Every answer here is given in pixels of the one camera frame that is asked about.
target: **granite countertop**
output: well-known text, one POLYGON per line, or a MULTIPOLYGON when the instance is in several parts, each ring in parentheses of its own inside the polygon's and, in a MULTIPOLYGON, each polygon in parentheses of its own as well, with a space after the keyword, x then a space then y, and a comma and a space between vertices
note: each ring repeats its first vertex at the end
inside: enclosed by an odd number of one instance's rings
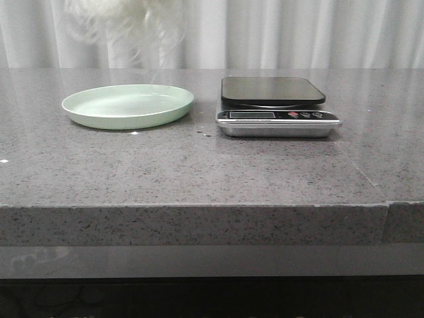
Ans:
POLYGON ((424 242, 424 70, 0 70, 0 245, 424 242), (299 76, 344 125, 328 138, 233 138, 221 78, 299 76), (74 124, 77 91, 190 90, 180 120, 137 131, 74 124))

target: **digital kitchen scale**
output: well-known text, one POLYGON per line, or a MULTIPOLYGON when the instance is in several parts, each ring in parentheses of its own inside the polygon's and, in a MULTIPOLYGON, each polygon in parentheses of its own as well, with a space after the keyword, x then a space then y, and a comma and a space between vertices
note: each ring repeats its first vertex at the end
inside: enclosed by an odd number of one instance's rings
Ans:
POLYGON ((229 136, 325 137, 342 121, 324 102, 304 78, 224 78, 216 121, 229 136))

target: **countertop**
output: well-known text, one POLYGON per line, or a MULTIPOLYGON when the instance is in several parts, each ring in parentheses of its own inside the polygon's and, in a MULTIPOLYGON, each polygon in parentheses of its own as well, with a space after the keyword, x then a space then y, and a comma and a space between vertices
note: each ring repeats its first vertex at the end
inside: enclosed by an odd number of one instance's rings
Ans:
POLYGON ((0 70, 0 245, 424 242, 424 70, 0 70), (299 76, 344 125, 328 138, 233 138, 226 76, 299 76), (195 103, 161 127, 102 131, 75 92, 162 83, 195 103))

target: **white curtain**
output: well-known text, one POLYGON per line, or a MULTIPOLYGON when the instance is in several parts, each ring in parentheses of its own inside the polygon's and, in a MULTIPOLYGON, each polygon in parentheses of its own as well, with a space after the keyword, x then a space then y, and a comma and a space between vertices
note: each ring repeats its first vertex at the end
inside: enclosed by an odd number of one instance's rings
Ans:
MULTIPOLYGON (((185 37, 136 67, 422 68, 423 0, 182 0, 185 37)), ((74 40, 64 0, 0 0, 0 67, 126 68, 74 40)))

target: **plate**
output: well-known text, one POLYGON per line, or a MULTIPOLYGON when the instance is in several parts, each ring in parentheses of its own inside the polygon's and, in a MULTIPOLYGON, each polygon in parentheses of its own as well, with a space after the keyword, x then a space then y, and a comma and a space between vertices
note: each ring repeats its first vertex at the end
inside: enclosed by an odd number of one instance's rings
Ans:
POLYGON ((68 96, 69 118, 98 129, 141 129, 170 123, 191 108, 189 91, 168 85, 131 84, 89 89, 68 96))

